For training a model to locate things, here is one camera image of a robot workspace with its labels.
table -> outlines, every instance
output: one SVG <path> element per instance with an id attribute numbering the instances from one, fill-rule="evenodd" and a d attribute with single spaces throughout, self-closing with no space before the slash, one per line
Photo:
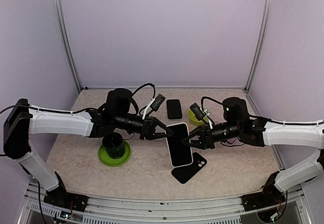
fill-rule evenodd
<path id="1" fill-rule="evenodd" d="M 99 107 L 106 101 L 109 90 L 83 90 L 73 109 Z M 187 112 L 202 96 L 222 101 L 237 96 L 245 99 L 242 90 L 234 89 L 160 89 L 156 94 L 181 101 L 183 119 L 168 120 L 164 102 L 152 114 L 166 125 L 186 122 Z M 143 107 L 152 97 L 151 89 L 142 89 L 134 99 Z M 222 106 L 207 101 L 204 104 L 214 121 L 224 122 Z M 249 112 L 254 113 L 248 104 Z M 75 135 L 59 135 L 47 159 L 48 165 L 62 177 L 68 191 L 104 197 L 142 200 L 179 200 L 231 196 L 260 190 L 268 176 L 278 170 L 270 147 L 224 147 L 216 143 L 213 150 L 192 149 L 207 160 L 207 165 L 186 184 L 172 175 L 172 166 L 164 139 L 139 140 L 138 135 L 128 141 L 132 155 L 119 167 L 107 167 L 98 159 L 101 139 Z"/>

vertical metal post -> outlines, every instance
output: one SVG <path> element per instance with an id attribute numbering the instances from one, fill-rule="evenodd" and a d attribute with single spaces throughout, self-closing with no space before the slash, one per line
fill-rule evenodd
<path id="1" fill-rule="evenodd" d="M 264 3 L 264 9 L 263 9 L 263 15 L 262 15 L 262 22 L 261 22 L 261 27 L 260 27 L 260 32 L 259 32 L 259 37 L 258 37 L 258 42 L 257 42 L 257 47 L 254 52 L 254 57 L 253 57 L 253 63 L 252 67 L 249 73 L 249 78 L 245 86 L 246 92 L 249 92 L 252 86 L 253 79 L 255 77 L 255 73 L 258 67 L 260 55 L 261 55 L 261 50 L 262 50 L 262 45 L 264 42 L 265 38 L 265 32 L 267 28 L 267 23 L 269 19 L 269 14 L 270 14 L 270 7 L 271 7 L 272 0 L 265 0 Z"/>
<path id="2" fill-rule="evenodd" d="M 78 75 L 77 70 L 76 70 L 76 66 L 75 66 L 75 63 L 74 63 L 73 56 L 72 56 L 72 51 L 71 51 L 69 39 L 68 39 L 68 36 L 67 36 L 67 31 L 66 31 L 65 22 L 64 22 L 64 15 L 63 15 L 63 9 L 62 9 L 61 0 L 54 0 L 54 4 L 55 4 L 56 12 L 57 12 L 57 17 L 58 17 L 58 20 L 59 20 L 61 35 L 62 35 L 64 48 L 65 48 L 65 53 L 66 53 L 66 56 L 67 56 L 69 67 L 70 67 L 70 70 L 71 70 L 71 73 L 72 73 L 72 76 L 73 76 L 75 87 L 76 87 L 78 93 L 80 93 L 81 90 L 82 90 L 82 86 L 81 86 L 81 82 L 80 82 L 80 79 L 79 79 L 79 75 Z"/>

green bowl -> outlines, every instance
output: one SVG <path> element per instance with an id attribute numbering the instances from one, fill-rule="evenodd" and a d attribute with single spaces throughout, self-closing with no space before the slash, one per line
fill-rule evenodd
<path id="1" fill-rule="evenodd" d="M 193 113 L 193 111 L 191 109 L 189 109 L 189 111 L 188 111 L 188 117 L 189 117 L 190 123 L 193 124 L 193 125 L 199 126 L 199 125 L 204 124 L 204 122 L 202 120 L 198 120 L 196 118 L 196 116 L 194 115 L 194 113 Z M 208 122 L 208 118 L 207 117 L 204 117 L 204 120 L 206 122 Z"/>

